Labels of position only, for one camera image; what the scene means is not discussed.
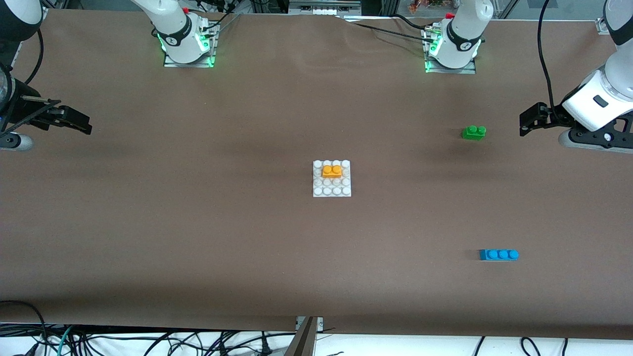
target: black bracket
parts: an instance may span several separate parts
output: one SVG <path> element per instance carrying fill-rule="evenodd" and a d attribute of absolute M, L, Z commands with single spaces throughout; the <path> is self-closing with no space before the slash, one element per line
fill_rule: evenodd
<path fill-rule="evenodd" d="M 557 105 L 551 109 L 546 103 L 536 103 L 519 116 L 519 135 L 521 137 L 536 129 L 569 127 L 568 135 L 571 142 L 600 146 L 606 149 L 633 149 L 632 126 L 633 114 L 627 113 L 612 120 L 599 130 L 589 131 L 574 120 L 562 105 Z"/>

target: lego stud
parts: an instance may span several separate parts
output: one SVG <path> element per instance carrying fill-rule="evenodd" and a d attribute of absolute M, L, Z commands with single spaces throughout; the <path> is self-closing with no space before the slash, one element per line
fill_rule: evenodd
<path fill-rule="evenodd" d="M 516 250 L 479 250 L 479 259 L 482 261 L 516 261 Z"/>
<path fill-rule="evenodd" d="M 486 255 L 488 255 L 488 258 L 490 258 L 491 260 L 499 259 L 499 252 L 497 250 L 488 250 L 488 253 L 486 253 Z"/>
<path fill-rule="evenodd" d="M 461 132 L 461 137 L 463 139 L 480 141 L 486 136 L 486 128 L 484 126 L 468 126 Z"/>
<path fill-rule="evenodd" d="M 341 170 L 341 166 L 340 165 L 335 165 L 335 166 L 325 165 L 325 166 L 323 166 L 323 174 L 322 174 L 323 178 L 340 178 L 341 175 L 342 175 L 342 170 Z"/>

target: blue lego brick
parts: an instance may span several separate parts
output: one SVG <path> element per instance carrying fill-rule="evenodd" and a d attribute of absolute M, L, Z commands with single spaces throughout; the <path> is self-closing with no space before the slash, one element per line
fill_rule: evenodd
<path fill-rule="evenodd" d="M 479 250 L 481 261 L 516 261 L 518 251 L 516 250 Z"/>

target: white lego baseplate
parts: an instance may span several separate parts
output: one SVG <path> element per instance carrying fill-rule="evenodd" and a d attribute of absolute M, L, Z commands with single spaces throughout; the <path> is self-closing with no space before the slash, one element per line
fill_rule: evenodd
<path fill-rule="evenodd" d="M 323 166 L 340 165 L 341 178 L 323 178 Z M 352 196 L 352 175 L 348 160 L 312 162 L 312 196 L 315 198 Z"/>

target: white floor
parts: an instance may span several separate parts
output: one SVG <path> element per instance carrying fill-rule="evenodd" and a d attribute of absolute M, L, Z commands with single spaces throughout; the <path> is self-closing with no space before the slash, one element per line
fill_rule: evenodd
<path fill-rule="evenodd" d="M 158 337 L 161 334 L 143 334 L 143 336 Z M 189 333 L 178 334 L 185 338 Z M 238 334 L 227 344 L 236 345 L 242 341 L 260 336 L 260 332 L 243 332 Z M 119 334 L 119 337 L 131 337 L 136 335 Z M 219 333 L 201 334 L 203 344 L 210 345 Z M 287 346 L 292 336 L 279 336 L 268 339 L 270 348 L 278 350 Z M 519 345 L 520 338 L 493 338 L 487 337 L 479 351 L 480 356 L 522 356 Z M 559 356 L 563 346 L 562 339 L 534 338 L 541 356 Z M 195 338 L 188 342 L 198 345 Z M 417 355 L 417 356 L 472 356 L 475 351 L 479 336 L 382 336 L 382 335 L 345 335 L 345 334 L 320 334 L 316 342 L 315 356 L 331 356 L 343 352 L 342 356 L 389 356 L 389 355 Z M 117 341 L 99 339 L 91 342 L 105 356 L 142 356 L 152 341 Z M 0 338 L 0 356 L 22 355 L 34 344 L 30 337 Z M 261 342 L 250 344 L 256 350 L 260 350 Z M 536 352 L 527 347 L 532 356 Z M 161 342 L 154 348 L 149 356 L 164 356 L 169 350 L 167 341 Z M 186 348 L 177 350 L 174 356 L 195 356 L 196 350 Z M 248 349 L 240 349 L 231 355 L 253 355 Z M 571 339 L 567 347 L 568 356 L 630 356 L 633 355 L 633 341 L 624 340 L 585 340 Z"/>

